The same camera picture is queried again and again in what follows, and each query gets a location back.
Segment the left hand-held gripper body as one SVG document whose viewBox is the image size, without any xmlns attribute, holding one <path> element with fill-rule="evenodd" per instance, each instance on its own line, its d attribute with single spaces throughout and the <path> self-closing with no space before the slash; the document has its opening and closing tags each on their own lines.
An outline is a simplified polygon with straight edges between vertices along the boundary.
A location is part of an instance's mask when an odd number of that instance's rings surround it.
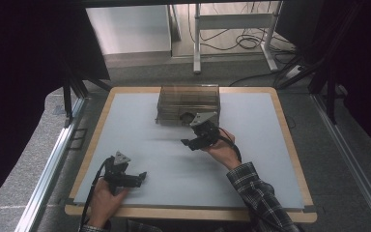
<svg viewBox="0 0 371 232">
<path fill-rule="evenodd" d="M 126 175 L 129 162 L 130 159 L 120 151 L 117 151 L 114 156 L 105 160 L 103 179 L 108 183 L 109 190 L 112 194 L 116 193 L 119 182 Z"/>
</svg>

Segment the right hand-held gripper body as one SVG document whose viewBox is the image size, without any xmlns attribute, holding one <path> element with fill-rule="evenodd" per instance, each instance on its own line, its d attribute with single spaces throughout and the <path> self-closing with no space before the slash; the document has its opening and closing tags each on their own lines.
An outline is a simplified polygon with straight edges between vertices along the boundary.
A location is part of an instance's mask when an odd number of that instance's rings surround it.
<svg viewBox="0 0 371 232">
<path fill-rule="evenodd" d="M 193 132 L 199 137 L 206 147 L 215 144 L 219 138 L 219 128 L 211 121 L 211 118 L 217 115 L 217 112 L 197 113 L 195 118 L 189 124 Z"/>
</svg>

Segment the transparent brown drawer box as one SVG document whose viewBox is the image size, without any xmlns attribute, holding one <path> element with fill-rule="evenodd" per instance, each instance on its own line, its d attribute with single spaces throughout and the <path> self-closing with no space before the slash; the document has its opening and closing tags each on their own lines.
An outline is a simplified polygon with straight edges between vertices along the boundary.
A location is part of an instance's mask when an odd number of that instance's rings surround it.
<svg viewBox="0 0 371 232">
<path fill-rule="evenodd" d="M 211 121 L 219 125 L 219 86 L 163 85 L 157 102 L 156 123 L 163 126 L 188 126 L 197 113 L 217 112 Z"/>
</svg>

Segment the person's right hand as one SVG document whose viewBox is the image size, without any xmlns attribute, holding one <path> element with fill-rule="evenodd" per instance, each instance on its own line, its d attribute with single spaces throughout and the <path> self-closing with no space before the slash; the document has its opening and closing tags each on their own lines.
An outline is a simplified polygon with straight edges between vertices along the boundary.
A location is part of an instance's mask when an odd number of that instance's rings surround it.
<svg viewBox="0 0 371 232">
<path fill-rule="evenodd" d="M 224 140 L 219 139 L 214 145 L 203 148 L 203 151 L 210 154 L 228 170 L 233 170 L 242 164 L 239 161 L 236 151 Z"/>
</svg>

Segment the person's left hand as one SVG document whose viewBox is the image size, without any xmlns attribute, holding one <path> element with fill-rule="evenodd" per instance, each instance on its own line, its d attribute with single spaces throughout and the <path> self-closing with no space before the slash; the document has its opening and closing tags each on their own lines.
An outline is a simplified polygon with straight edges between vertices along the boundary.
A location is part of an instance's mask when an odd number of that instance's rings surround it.
<svg viewBox="0 0 371 232">
<path fill-rule="evenodd" d="M 113 195 L 109 190 L 108 183 L 100 178 L 95 186 L 90 203 L 91 214 L 87 224 L 103 228 L 106 222 L 118 211 L 128 192 L 128 188 L 123 188 L 117 195 Z"/>
</svg>

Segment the pale grey table mat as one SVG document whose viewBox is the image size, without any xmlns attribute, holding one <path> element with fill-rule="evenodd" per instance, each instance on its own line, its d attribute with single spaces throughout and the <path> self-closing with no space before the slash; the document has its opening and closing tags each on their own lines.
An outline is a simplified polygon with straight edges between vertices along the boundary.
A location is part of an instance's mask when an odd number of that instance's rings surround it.
<svg viewBox="0 0 371 232">
<path fill-rule="evenodd" d="M 207 153 L 184 145 L 184 140 L 195 136 L 191 128 L 156 123 L 157 99 L 156 93 L 114 97 L 75 202 L 85 202 L 100 165 L 121 152 L 130 159 L 129 175 L 146 176 L 141 187 L 126 198 L 128 205 L 242 207 L 226 168 Z M 223 93 L 220 103 L 219 124 L 235 135 L 243 161 L 254 164 L 260 178 L 273 186 L 284 208 L 303 208 L 271 95 Z"/>
</svg>

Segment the dark floor plate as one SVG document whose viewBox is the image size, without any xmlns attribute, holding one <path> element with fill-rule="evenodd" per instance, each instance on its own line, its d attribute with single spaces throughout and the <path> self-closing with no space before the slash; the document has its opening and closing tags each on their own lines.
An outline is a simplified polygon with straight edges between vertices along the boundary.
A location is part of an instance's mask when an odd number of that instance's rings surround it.
<svg viewBox="0 0 371 232">
<path fill-rule="evenodd" d="M 71 134 L 70 150 L 80 150 L 85 142 L 87 129 L 76 129 Z"/>
</svg>

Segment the black metal stand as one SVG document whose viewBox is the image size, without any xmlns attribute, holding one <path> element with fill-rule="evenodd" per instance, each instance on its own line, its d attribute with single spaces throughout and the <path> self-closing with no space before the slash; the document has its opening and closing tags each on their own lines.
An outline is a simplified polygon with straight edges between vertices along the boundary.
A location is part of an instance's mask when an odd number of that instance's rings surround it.
<svg viewBox="0 0 371 232">
<path fill-rule="evenodd" d="M 99 79 L 93 78 L 81 71 L 74 71 L 67 63 L 62 64 L 62 69 L 66 73 L 64 77 L 64 108 L 66 112 L 65 127 L 69 127 L 73 122 L 71 93 L 75 93 L 79 99 L 85 99 L 88 96 L 88 90 L 83 81 L 88 80 L 101 89 L 109 92 L 112 87 Z"/>
<path fill-rule="evenodd" d="M 282 8 L 281 32 L 294 41 L 296 55 L 281 70 L 273 87 L 282 90 L 310 77 L 310 94 L 325 92 L 328 116 L 334 122 L 335 57 L 358 11 L 357 0 L 288 0 Z M 303 70 L 288 79 L 295 65 Z"/>
</svg>

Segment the white power strip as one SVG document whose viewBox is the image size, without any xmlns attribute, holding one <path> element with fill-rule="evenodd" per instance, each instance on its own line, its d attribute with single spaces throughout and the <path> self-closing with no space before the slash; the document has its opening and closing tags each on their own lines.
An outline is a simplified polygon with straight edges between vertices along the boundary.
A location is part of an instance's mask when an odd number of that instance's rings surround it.
<svg viewBox="0 0 371 232">
<path fill-rule="evenodd" d="M 300 65 L 295 65 L 293 68 L 291 68 L 287 73 L 286 73 L 286 77 L 288 79 L 296 76 L 297 74 L 299 74 L 301 71 L 303 70 L 303 66 L 300 66 Z"/>
</svg>

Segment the white cabinet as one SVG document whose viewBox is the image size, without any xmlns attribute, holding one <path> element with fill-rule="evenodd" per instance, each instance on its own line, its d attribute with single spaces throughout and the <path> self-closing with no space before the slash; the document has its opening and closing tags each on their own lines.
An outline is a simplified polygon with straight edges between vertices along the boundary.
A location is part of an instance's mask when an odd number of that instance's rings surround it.
<svg viewBox="0 0 371 232">
<path fill-rule="evenodd" d="M 105 55 L 171 50 L 165 5 L 90 8 L 86 13 Z"/>
</svg>

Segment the dark curtain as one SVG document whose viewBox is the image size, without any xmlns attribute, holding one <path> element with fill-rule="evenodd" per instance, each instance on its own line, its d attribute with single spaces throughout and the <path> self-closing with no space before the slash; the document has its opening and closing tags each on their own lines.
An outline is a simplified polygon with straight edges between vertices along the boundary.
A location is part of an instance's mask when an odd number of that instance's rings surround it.
<svg viewBox="0 0 371 232">
<path fill-rule="evenodd" d="M 343 86 L 346 107 L 371 137 L 371 0 L 286 0 L 276 32 L 321 65 L 309 90 Z"/>
<path fill-rule="evenodd" d="M 73 75 L 108 77 L 86 10 L 61 0 L 0 0 L 0 188 L 46 96 Z"/>
</svg>

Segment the aluminium rail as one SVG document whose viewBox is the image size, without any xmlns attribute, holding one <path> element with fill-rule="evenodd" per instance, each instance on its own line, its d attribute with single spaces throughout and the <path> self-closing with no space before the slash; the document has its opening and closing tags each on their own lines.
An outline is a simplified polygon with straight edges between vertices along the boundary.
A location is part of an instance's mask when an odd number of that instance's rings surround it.
<svg viewBox="0 0 371 232">
<path fill-rule="evenodd" d="M 41 120 L 16 169 L 26 196 L 14 232 L 68 231 L 77 226 L 77 217 L 65 212 L 74 181 L 71 142 L 76 131 L 76 123 L 66 124 L 63 97 L 47 96 Z"/>
<path fill-rule="evenodd" d="M 348 166 L 357 186 L 362 193 L 368 207 L 371 210 L 371 182 L 367 178 L 366 174 L 362 170 L 361 165 L 355 157 L 355 153 L 345 139 L 342 131 L 328 116 L 328 107 L 325 105 L 324 100 L 319 95 L 310 95 L 311 100 L 314 102 L 320 117 L 326 125 L 330 136 L 332 137 L 342 159 Z"/>
</svg>

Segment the white metal desk frame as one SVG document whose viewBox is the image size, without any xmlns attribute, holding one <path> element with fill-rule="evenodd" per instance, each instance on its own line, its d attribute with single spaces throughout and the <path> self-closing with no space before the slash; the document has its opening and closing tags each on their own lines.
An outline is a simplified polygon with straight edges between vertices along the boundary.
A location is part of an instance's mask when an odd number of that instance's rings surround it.
<svg viewBox="0 0 371 232">
<path fill-rule="evenodd" d="M 266 14 L 203 14 L 200 15 L 200 5 L 195 5 L 194 14 L 194 53 L 193 72 L 201 72 L 200 31 L 213 29 L 248 29 L 265 28 L 265 40 L 260 43 L 271 72 L 276 72 L 278 67 L 271 56 L 270 44 L 280 14 L 282 1 L 279 1 L 272 13 Z"/>
</svg>

